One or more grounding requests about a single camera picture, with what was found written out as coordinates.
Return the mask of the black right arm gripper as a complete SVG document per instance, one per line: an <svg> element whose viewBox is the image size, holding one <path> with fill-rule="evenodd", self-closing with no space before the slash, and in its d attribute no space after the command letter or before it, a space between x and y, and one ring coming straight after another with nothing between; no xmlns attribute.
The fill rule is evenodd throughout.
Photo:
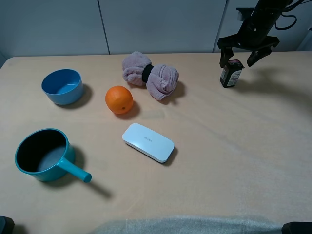
<svg viewBox="0 0 312 234"><path fill-rule="evenodd" d="M256 7L238 7L237 10L243 21L240 29L234 35L219 38L217 42L221 49L221 68L234 56L233 47L252 51L247 65L253 66L272 52L271 46L276 47L279 44L278 37L268 35L279 18L278 0L260 0Z"/></svg>

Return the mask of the grey robot base front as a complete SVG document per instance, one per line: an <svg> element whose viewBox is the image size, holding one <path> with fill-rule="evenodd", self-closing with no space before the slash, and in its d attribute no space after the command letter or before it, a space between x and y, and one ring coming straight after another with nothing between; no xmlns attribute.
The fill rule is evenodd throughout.
<svg viewBox="0 0 312 234"><path fill-rule="evenodd" d="M282 225L247 217L175 216L103 223L92 234L280 234Z"/></svg>

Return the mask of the black left shoulder block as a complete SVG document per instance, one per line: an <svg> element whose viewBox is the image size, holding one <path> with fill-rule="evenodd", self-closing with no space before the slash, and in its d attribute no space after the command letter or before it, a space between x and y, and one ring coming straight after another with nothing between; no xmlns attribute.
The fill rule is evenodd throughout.
<svg viewBox="0 0 312 234"><path fill-rule="evenodd" d="M5 216L0 216L0 234L12 234L15 223L14 221Z"/></svg>

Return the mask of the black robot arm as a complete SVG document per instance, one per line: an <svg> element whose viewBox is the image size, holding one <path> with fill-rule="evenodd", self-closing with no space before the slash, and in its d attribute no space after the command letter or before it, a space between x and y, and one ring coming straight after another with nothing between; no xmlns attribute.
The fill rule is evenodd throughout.
<svg viewBox="0 0 312 234"><path fill-rule="evenodd" d="M217 46L221 50L220 67L224 68L231 57L234 56L233 48L251 51L247 59L247 65L253 66L260 59L268 56L272 47L276 47L280 41L278 37L269 36L272 27L284 31L292 28L296 22L295 15L286 15L304 0L294 2L292 0L259 0L255 7L238 7L238 19L242 21L236 34L218 39ZM276 22L282 16L294 18L294 22L287 27L278 27Z"/></svg>

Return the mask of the black right shoulder block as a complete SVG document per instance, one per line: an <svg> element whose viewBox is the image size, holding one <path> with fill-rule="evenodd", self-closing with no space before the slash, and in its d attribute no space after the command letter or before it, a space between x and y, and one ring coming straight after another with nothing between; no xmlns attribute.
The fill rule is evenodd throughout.
<svg viewBox="0 0 312 234"><path fill-rule="evenodd" d="M312 234L312 222L289 222L281 231L282 234Z"/></svg>

